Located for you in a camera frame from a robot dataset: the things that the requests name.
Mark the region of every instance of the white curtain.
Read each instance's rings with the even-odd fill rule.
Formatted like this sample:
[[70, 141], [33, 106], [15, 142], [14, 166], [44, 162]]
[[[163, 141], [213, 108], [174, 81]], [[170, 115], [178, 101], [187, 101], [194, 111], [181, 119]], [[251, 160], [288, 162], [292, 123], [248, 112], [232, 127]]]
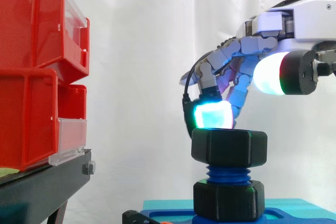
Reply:
[[[65, 223], [121, 223], [144, 200], [191, 199], [206, 165], [191, 158], [180, 76], [283, 0], [75, 1], [91, 20], [90, 77], [79, 83], [88, 88], [87, 147], [97, 170], [69, 200]], [[249, 90], [237, 128], [269, 137], [268, 162], [252, 178], [267, 198], [336, 211], [335, 76], [306, 97]]]

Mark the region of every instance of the glowing fingertip sensor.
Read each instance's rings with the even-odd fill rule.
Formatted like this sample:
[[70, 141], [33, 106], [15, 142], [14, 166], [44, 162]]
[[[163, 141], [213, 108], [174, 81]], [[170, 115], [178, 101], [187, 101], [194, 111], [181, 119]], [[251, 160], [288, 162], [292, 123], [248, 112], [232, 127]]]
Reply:
[[232, 129], [233, 113], [228, 101], [205, 103], [196, 106], [195, 119], [198, 128]]
[[253, 80], [256, 87], [266, 94], [285, 94], [280, 84], [280, 66], [288, 52], [278, 52], [261, 60], [256, 66]]

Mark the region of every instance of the red drawer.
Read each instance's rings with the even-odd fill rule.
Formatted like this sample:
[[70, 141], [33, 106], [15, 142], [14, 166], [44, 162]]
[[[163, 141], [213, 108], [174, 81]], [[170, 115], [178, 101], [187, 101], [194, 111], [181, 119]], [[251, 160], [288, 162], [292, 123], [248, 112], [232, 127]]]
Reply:
[[52, 69], [0, 69], [0, 167], [25, 170], [82, 155], [86, 87], [58, 85]]
[[52, 68], [67, 84], [86, 77], [89, 26], [73, 0], [0, 0], [0, 68]]

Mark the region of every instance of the black hex nut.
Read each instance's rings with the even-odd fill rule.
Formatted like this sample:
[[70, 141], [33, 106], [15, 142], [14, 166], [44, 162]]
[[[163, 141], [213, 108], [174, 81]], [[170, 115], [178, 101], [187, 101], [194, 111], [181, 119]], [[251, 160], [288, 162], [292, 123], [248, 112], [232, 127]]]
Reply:
[[191, 156], [214, 166], [260, 166], [267, 160], [267, 135], [261, 131], [196, 128]]
[[265, 211], [264, 185], [250, 182], [248, 186], [234, 186], [198, 181], [194, 185], [195, 213], [218, 222], [256, 221]]

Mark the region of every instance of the screw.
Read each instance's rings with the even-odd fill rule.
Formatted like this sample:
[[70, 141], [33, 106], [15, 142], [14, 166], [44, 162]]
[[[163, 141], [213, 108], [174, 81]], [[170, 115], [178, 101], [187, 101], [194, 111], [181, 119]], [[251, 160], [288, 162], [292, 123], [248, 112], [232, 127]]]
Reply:
[[85, 175], [93, 175], [96, 171], [96, 163], [95, 161], [90, 160], [86, 164], [83, 164], [83, 174]]

